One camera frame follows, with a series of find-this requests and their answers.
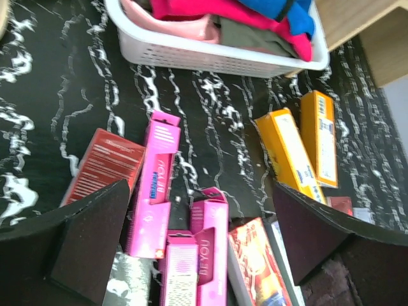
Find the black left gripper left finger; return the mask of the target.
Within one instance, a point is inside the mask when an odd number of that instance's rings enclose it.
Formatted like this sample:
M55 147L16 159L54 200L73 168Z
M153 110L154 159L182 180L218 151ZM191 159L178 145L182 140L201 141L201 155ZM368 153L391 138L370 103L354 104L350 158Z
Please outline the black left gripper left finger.
M120 180L1 228L1 305L101 305L128 203Z

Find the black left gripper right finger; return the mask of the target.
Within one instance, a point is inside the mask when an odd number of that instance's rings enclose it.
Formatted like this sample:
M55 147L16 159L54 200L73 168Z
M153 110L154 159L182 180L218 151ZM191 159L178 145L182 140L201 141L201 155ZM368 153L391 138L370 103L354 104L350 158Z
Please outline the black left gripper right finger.
M273 188L294 284L306 305L407 305L407 235L281 183Z

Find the red 3d toothpaste box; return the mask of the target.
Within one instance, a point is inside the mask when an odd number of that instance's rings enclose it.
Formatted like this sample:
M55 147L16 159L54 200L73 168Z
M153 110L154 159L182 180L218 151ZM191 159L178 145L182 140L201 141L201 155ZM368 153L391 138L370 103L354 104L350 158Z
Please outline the red 3d toothpaste box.
M353 206L350 197L347 196L329 196L326 198L327 204L347 215L353 216Z
M238 305L292 305L261 218L228 233L228 278Z

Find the wooden shelf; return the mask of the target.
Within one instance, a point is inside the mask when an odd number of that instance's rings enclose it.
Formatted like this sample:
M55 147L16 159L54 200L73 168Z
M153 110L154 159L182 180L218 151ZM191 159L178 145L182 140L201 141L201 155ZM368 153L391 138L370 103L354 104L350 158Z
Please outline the wooden shelf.
M407 75L407 1L316 1L328 50L359 36L376 86Z

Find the pink toothpaste box upper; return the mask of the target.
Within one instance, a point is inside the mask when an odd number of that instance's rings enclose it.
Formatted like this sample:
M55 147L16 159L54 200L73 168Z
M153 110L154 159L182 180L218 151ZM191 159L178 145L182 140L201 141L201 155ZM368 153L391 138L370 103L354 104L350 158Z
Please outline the pink toothpaste box upper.
M179 151L180 118L156 110L145 137L145 158L138 185L126 253L162 259L170 219L173 162Z

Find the dark red toothpaste box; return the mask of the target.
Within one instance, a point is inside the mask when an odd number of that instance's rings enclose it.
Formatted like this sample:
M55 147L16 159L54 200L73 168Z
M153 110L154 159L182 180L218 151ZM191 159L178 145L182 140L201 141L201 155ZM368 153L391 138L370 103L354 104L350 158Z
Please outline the dark red toothpaste box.
M145 147L98 128L79 164L79 170L62 199L69 205L116 182L126 180L132 194L138 180Z

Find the pink toothpaste box small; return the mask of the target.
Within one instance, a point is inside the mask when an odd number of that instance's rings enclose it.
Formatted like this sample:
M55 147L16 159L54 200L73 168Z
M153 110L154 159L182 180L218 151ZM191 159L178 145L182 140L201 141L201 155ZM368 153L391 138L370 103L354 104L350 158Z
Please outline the pink toothpaste box small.
M198 283L198 244L187 230L170 229L161 272L160 304L195 306Z

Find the yellow toothpaste box left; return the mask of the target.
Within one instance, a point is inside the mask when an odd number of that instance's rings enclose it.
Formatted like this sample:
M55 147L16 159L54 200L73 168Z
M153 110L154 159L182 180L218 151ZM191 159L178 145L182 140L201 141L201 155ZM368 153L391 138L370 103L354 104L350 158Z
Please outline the yellow toothpaste box left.
M255 120L277 181L326 204L292 113L287 108Z

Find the yellow toothpaste box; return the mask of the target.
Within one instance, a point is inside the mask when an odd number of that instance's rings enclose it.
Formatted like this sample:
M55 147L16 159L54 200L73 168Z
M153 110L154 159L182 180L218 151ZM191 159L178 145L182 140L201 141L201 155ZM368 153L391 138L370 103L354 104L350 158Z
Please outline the yellow toothpaste box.
M292 113L287 108L255 120L277 181L326 204Z
M334 102L319 91L300 100L300 132L317 183L338 188Z

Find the pink toothpaste box middle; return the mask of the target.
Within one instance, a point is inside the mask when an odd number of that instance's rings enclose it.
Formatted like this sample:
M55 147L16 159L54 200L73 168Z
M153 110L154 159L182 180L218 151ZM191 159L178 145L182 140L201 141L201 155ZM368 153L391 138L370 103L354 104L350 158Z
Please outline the pink toothpaste box middle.
M198 243L196 304L225 306L229 204L216 187L202 190L190 211L190 231Z

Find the yellow toothpaste box right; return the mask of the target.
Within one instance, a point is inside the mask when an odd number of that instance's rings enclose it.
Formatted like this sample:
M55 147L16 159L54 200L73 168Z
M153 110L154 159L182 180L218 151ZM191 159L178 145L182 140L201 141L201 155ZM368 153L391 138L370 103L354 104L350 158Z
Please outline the yellow toothpaste box right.
M334 102L319 91L300 100L300 132L317 183L338 188Z

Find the white plastic basket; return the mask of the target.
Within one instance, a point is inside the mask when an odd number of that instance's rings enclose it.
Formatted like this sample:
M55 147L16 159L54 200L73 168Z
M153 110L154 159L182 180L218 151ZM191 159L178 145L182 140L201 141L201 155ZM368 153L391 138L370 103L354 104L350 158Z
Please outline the white plastic basket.
M133 64L270 78L303 69L320 71L330 63L330 53L315 3L309 10L316 26L310 62L156 33L128 19L119 1L105 1L105 8L117 27L120 52L125 60Z

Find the magenta cloth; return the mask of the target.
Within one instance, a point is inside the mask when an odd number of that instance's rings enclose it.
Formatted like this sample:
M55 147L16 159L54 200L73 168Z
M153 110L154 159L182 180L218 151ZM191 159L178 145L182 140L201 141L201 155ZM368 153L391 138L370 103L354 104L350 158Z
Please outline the magenta cloth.
M286 40L303 61L313 57L312 43L306 34L292 35L289 22L276 22L244 6L239 1L151 1L154 18L159 20L192 20L204 15L228 18L261 30L269 30Z

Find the blue cloth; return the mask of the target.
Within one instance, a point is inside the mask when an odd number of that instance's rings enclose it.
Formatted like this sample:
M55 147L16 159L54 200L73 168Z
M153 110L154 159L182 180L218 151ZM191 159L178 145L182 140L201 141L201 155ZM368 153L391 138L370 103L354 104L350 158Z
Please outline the blue cloth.
M262 16L282 22L286 19L292 35L306 34L313 38L315 23L309 15L311 0L239 0Z

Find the grey cloth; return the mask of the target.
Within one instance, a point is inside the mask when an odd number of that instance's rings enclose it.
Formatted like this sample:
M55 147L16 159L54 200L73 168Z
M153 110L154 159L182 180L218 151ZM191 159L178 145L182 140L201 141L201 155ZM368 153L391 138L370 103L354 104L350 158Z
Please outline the grey cloth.
M213 21L221 30L222 45L298 58L293 47L274 32L257 29L224 17L216 16Z

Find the pink cloth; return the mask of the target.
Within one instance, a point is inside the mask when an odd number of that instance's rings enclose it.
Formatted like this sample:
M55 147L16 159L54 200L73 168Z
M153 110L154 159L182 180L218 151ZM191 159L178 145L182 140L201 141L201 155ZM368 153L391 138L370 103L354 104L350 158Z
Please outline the pink cloth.
M164 21L154 18L135 1L121 1L126 16L143 29L182 38L218 44L220 33L211 21L210 15L196 17L192 20Z

